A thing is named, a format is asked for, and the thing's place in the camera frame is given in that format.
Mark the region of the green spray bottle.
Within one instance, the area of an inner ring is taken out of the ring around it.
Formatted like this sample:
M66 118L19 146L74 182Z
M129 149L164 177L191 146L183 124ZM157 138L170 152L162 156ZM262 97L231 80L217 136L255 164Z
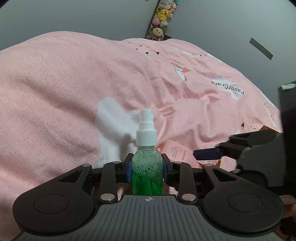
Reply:
M132 187L134 195L163 194L163 158L156 149L157 130L151 109L139 113L138 149L132 158Z

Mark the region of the orange cardboard box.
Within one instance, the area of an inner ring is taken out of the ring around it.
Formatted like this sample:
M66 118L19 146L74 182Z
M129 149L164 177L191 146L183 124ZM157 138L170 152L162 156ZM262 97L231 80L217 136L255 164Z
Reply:
M260 129L260 131L265 131L265 130L272 130L272 131L275 131L276 133L278 133L278 131L270 128L269 126L266 126L266 125L263 125Z

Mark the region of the pink tube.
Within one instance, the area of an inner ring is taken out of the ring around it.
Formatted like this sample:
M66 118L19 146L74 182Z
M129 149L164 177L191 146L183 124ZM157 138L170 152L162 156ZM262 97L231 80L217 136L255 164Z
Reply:
M220 160L197 161L188 147L174 140L167 140L164 144L159 145L157 149L160 153L165 153L171 162L185 162L190 164L192 168L202 168L204 164L213 164L220 167L221 164Z

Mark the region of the pink bed quilt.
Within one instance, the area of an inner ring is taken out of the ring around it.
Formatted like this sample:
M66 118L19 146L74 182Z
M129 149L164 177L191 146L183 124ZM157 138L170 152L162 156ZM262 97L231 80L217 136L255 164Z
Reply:
M142 109L153 111L159 149L168 140L195 150L262 126L282 130L259 88L192 43L34 37L1 51L1 240L20 233L12 205L22 193L134 152Z

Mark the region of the plush toy stack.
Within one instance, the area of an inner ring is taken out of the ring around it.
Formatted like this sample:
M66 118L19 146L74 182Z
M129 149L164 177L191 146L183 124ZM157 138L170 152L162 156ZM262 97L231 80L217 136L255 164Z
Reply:
M166 35L173 14L178 7L179 0L160 0L154 11L145 39L163 41L171 39Z

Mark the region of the grey wall strip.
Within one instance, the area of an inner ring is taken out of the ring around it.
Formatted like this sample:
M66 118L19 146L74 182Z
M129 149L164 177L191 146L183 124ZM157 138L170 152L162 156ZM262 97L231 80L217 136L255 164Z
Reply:
M257 50L259 50L264 56L266 56L269 60L273 58L273 54L271 54L262 44L257 42L254 38L251 38L249 43L254 46Z

